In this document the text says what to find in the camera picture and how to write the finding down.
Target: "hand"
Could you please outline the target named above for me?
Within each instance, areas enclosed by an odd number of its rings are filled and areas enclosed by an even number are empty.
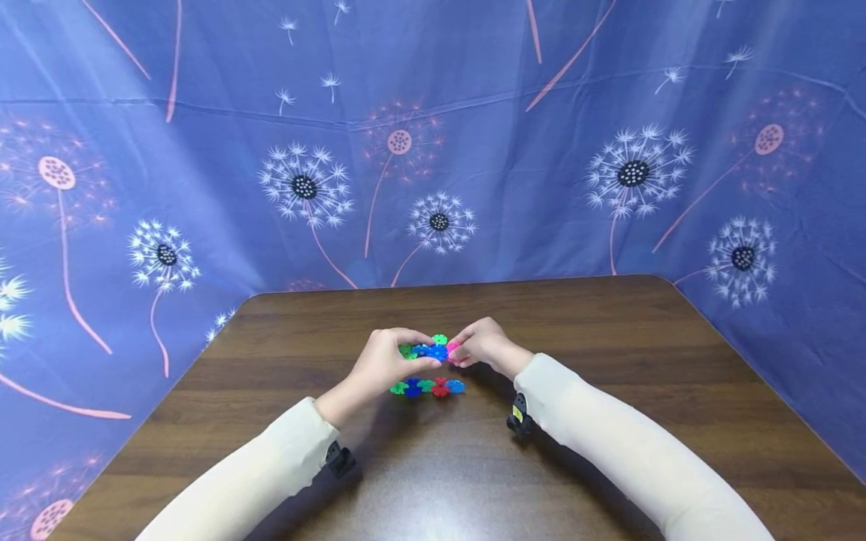
[[[403,358],[398,349],[401,344],[433,345],[434,341],[411,329],[373,331],[346,379],[316,400],[319,415],[339,429],[355,410],[386,392],[396,382],[421,370],[442,366],[432,357]]]
[[[491,318],[479,319],[451,341],[460,344],[449,354],[456,366],[466,368],[480,361],[512,381],[533,360],[533,354],[509,340]]]

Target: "left hand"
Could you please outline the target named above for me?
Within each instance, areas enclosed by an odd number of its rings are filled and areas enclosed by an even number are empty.
[[[373,331],[352,372],[316,400],[316,409],[322,418],[340,429],[356,409],[387,392],[398,381],[421,370],[442,366],[432,357],[403,358],[398,349],[401,344],[433,345],[434,340],[402,327]]]

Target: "white dandelion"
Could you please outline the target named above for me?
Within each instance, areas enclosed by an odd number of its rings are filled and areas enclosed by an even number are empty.
[[[589,205],[607,204],[617,219],[656,212],[659,203],[676,197],[686,166],[692,163],[695,149],[685,144],[686,139],[682,130],[663,138],[658,126],[619,132],[590,161]]]
[[[658,92],[662,89],[662,87],[665,86],[666,84],[668,84],[669,82],[671,84],[675,85],[675,84],[678,84],[678,83],[685,81],[685,79],[686,79],[686,76],[682,74],[681,68],[668,68],[668,69],[664,70],[664,81],[662,81],[662,84],[658,86],[658,88],[656,89],[656,91],[654,93],[658,94]]]
[[[349,6],[345,0],[337,0],[334,5],[337,6],[337,16],[333,19],[334,26],[336,26],[337,21],[339,20],[339,14],[347,14],[349,11],[352,11],[352,7]]]
[[[334,100],[333,90],[335,87],[339,86],[339,77],[334,75],[332,72],[328,72],[326,76],[319,78],[322,81],[322,86],[325,88],[331,89],[331,103]]]
[[[129,236],[129,261],[135,267],[133,282],[140,287],[153,284],[161,293],[187,291],[201,275],[192,262],[189,241],[156,220],[141,220]]]
[[[739,216],[726,223],[709,243],[710,265],[704,270],[715,292],[734,308],[766,299],[776,279],[776,241],[769,222]]]
[[[286,30],[286,34],[288,34],[288,44],[294,47],[294,42],[292,41],[292,30],[298,29],[298,20],[283,17],[280,20],[280,28]]]
[[[747,60],[751,60],[754,55],[754,50],[751,47],[743,45],[738,48],[736,52],[728,53],[727,58],[724,61],[725,64],[731,64],[731,71],[727,72],[727,77],[725,77],[725,81],[731,78],[731,75],[734,74],[734,70],[737,68],[737,65],[740,62],[745,62]]]
[[[208,344],[214,341],[214,338],[217,337],[217,334],[225,327],[225,324],[229,323],[229,319],[235,317],[235,310],[229,310],[228,312],[223,312],[217,315],[214,318],[214,326],[212,326],[207,333],[204,335],[205,339],[208,341]]]
[[[24,299],[31,290],[21,276],[6,279],[7,270],[9,267],[0,259],[0,357],[7,342],[28,337],[30,329],[29,316],[13,312],[18,301]]]
[[[337,228],[353,210],[348,178],[346,167],[333,163],[325,148],[316,146],[309,155],[297,143],[272,148],[259,171],[259,184],[280,214],[289,219],[300,216],[312,229],[325,224]]]
[[[459,197],[444,192],[418,198],[409,213],[406,230],[421,237],[420,245],[445,255],[449,251],[460,252],[469,238],[478,230],[475,212],[464,209]]]
[[[715,12],[715,18],[721,17],[721,9],[725,6],[726,3],[733,2],[734,0],[715,0],[719,3],[719,10]]]
[[[289,95],[288,90],[286,90],[285,88],[283,88],[279,92],[277,92],[276,97],[280,99],[279,115],[282,116],[282,107],[283,106],[293,106],[294,105],[294,98],[291,95]]]

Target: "pink stem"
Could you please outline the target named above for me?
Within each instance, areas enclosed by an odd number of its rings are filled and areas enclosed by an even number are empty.
[[[157,301],[160,296],[162,296],[162,289],[157,291],[157,296],[153,298],[153,304],[151,304],[151,332],[153,333],[153,337],[157,339],[159,349],[163,352],[163,373],[165,374],[165,377],[168,377],[168,350],[166,350],[165,344],[162,343],[162,339],[159,337],[159,333],[157,332],[157,326],[153,322],[153,315],[157,310]]]
[[[370,203],[370,217],[367,218],[367,238],[364,241],[364,259],[367,259],[367,254],[370,252],[370,230],[373,225],[373,209],[376,207],[376,197],[378,196],[379,186],[382,185],[382,179],[385,178],[385,172],[388,171],[388,164],[394,158],[393,154],[389,154],[385,160],[385,165],[382,166],[382,172],[379,174],[379,180],[376,182],[376,189],[373,191],[373,201]]]
[[[63,409],[72,413],[77,413],[78,415],[87,415],[90,417],[98,417],[100,419],[129,419],[130,416],[125,413],[117,413],[115,411],[105,411],[103,409],[87,409],[87,408],[76,408],[75,406],[70,406],[64,403],[59,403],[55,400],[51,400],[45,396],[37,394],[32,390],[25,389],[18,383],[15,383],[11,379],[7,378],[3,374],[0,374],[0,383],[6,385],[10,389],[21,393],[22,395],[28,396],[37,400],[43,404],[47,404],[49,406],[54,406],[58,409]]]
[[[682,219],[686,217],[686,214],[688,214],[689,211],[690,211],[690,210],[691,210],[691,209],[692,209],[696,204],[698,204],[698,202],[699,202],[701,199],[703,199],[703,197],[704,197],[707,193],[709,193],[710,190],[712,190],[713,188],[715,188],[715,185],[718,184],[719,182],[721,182],[721,179],[722,179],[722,178],[726,177],[726,176],[727,176],[731,171],[733,171],[734,169],[736,169],[737,166],[740,165],[740,164],[743,162],[743,160],[746,159],[746,158],[748,158],[751,154],[752,154],[752,151],[749,151],[749,152],[747,152],[746,154],[744,154],[742,158],[738,159],[736,164],[731,165],[731,168],[728,169],[727,171],[725,171],[724,173],[722,173],[722,174],[721,174],[721,177],[716,178],[715,181],[714,181],[712,184],[710,184],[709,187],[708,187],[706,190],[704,190],[704,191],[703,191],[703,192],[702,192],[702,193],[701,193],[701,194],[700,194],[700,195],[699,195],[699,196],[698,196],[698,197],[697,197],[697,198],[692,202],[692,204],[690,204],[690,205],[689,205],[689,206],[688,206],[688,207],[687,207],[687,208],[682,212],[682,214],[680,214],[680,216],[679,216],[676,220],[674,220],[674,223],[673,223],[673,224],[668,228],[667,231],[664,232],[664,235],[662,235],[662,238],[659,239],[658,243],[656,244],[656,247],[652,249],[652,253],[653,253],[653,254],[654,254],[654,253],[655,253],[655,252],[656,252],[656,251],[657,251],[657,250],[662,246],[662,244],[664,243],[664,241],[668,238],[668,235],[670,235],[670,234],[674,231],[674,229],[676,229],[676,226],[680,225],[680,222],[682,222]]]
[[[304,203],[304,204],[307,207],[307,213],[310,213],[310,216],[312,216],[312,212],[310,210],[309,203]],[[325,256],[325,259],[331,265],[331,268],[333,270],[335,270],[337,272],[337,274],[342,276],[343,280],[345,280],[350,286],[352,286],[353,289],[358,289],[358,286],[355,285],[355,282],[353,282],[351,278],[346,276],[346,274],[343,271],[339,270],[339,268],[337,268],[337,266],[333,264],[333,261],[331,261],[331,258],[328,257],[327,252],[322,247],[322,243],[319,242],[319,236],[316,234],[316,230],[314,228],[310,228],[310,230],[313,231],[313,238],[316,240],[316,246],[319,247],[319,251],[322,253],[322,255]]]
[[[688,273],[688,274],[686,274],[685,276],[683,276],[682,278],[680,278],[679,280],[677,280],[676,282],[674,282],[674,285],[677,285],[677,284],[679,284],[680,282],[682,282],[683,280],[685,280],[685,279],[687,279],[687,278],[691,278],[692,276],[694,276],[694,275],[696,275],[696,274],[701,274],[701,273],[703,273],[703,272],[704,272],[704,269],[699,268],[698,270],[694,271],[693,273]]]
[[[100,14],[97,13],[93,7],[91,7],[90,3],[88,3],[87,0],[81,0],[81,3],[84,4],[84,7],[86,7],[90,11],[90,13],[93,14],[94,17],[96,17],[96,20],[100,22],[102,28],[104,28],[106,32],[108,32],[108,35],[110,35],[114,39],[118,46],[123,49],[123,52],[126,53],[126,56],[129,57],[129,60],[131,60],[132,63],[135,64],[135,66],[141,71],[142,74],[145,75],[145,77],[150,79],[151,75],[147,73],[147,70],[144,66],[141,65],[139,59],[136,58],[132,51],[129,50],[129,48],[126,46],[126,44],[123,43],[123,40],[120,39],[120,36],[117,35],[110,26],[108,26],[108,23],[106,23],[105,19],[103,19]]]
[[[61,268],[63,271],[63,291],[66,294],[66,304],[69,305],[69,311],[72,313],[75,321],[78,321],[78,325],[81,325],[81,328],[92,339],[96,340],[96,343],[101,345],[108,355],[111,355],[111,348],[100,338],[100,335],[96,334],[96,331],[90,328],[90,325],[81,316],[81,312],[78,311],[78,306],[75,305],[75,300],[72,298],[72,289],[69,287],[69,245],[66,233],[66,209],[63,207],[63,192],[60,190],[57,191],[57,208],[60,211]]]
[[[538,59],[539,64],[541,64],[541,43],[539,41],[539,27],[535,22],[535,8],[533,7],[533,0],[527,0],[527,10],[529,11],[529,28],[533,31],[533,41],[535,42],[535,58]]]
[[[408,263],[409,260],[412,259],[412,256],[415,255],[419,249],[421,249],[421,242],[419,242],[418,245],[415,246],[415,249],[412,250],[412,253],[409,254],[409,257],[407,257],[407,258],[403,261],[403,265],[400,265],[400,268],[397,269],[397,273],[394,274],[394,280],[391,280],[391,287],[394,287],[394,286],[397,284],[397,278],[399,278],[399,277],[400,277],[400,273],[403,272],[403,267],[406,266],[406,263]]]
[[[178,27],[174,33],[174,70],[171,73],[171,91],[168,93],[168,109],[165,111],[165,121],[171,122],[174,116],[174,106],[178,100],[178,70],[180,69],[180,28],[184,14],[183,0],[178,1]]]
[[[611,10],[613,9],[613,6],[616,5],[616,3],[617,3],[617,0],[613,0],[613,2],[611,2],[611,6],[607,9],[607,11],[601,17],[601,20],[598,21],[598,24],[595,25],[595,28],[592,29],[592,32],[586,37],[586,40],[584,40],[584,44],[580,46],[580,48],[578,49],[578,52],[574,54],[572,59],[569,60],[562,67],[562,69],[560,69],[559,73],[557,73],[552,79],[550,79],[550,82],[548,82],[545,85],[545,87],[541,89],[541,92],[539,92],[539,94],[537,96],[535,96],[535,99],[533,100],[533,102],[529,104],[529,107],[527,107],[527,113],[529,112],[530,109],[535,107],[538,104],[538,102],[541,101],[541,99],[547,95],[548,92],[550,92],[551,88],[553,88],[553,86],[556,85],[556,83],[559,82],[560,79],[562,79],[562,76],[565,75],[565,72],[568,71],[568,68],[570,68],[572,66],[572,64],[574,63],[574,61],[576,61],[578,59],[580,54],[584,52],[586,45],[588,45],[590,40],[597,34],[598,30],[601,28],[601,25],[604,24],[604,19],[606,19],[607,16],[611,13]]]
[[[613,223],[611,223],[611,243],[610,243],[610,253],[611,253],[611,274],[614,276],[617,275],[617,266],[613,262],[613,230],[617,228],[617,218],[613,219]]]

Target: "black wristband device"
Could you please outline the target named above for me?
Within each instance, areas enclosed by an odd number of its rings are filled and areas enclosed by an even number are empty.
[[[514,404],[511,405],[511,415],[505,421],[512,432],[519,438],[525,438],[533,428],[533,418],[527,413],[527,398],[523,393],[517,393]]]
[[[352,468],[355,467],[357,463],[355,461],[355,457],[348,448],[340,447],[339,444],[335,441],[328,447],[327,453],[325,454],[325,463],[333,476],[337,479],[342,478],[344,475],[352,471]]]

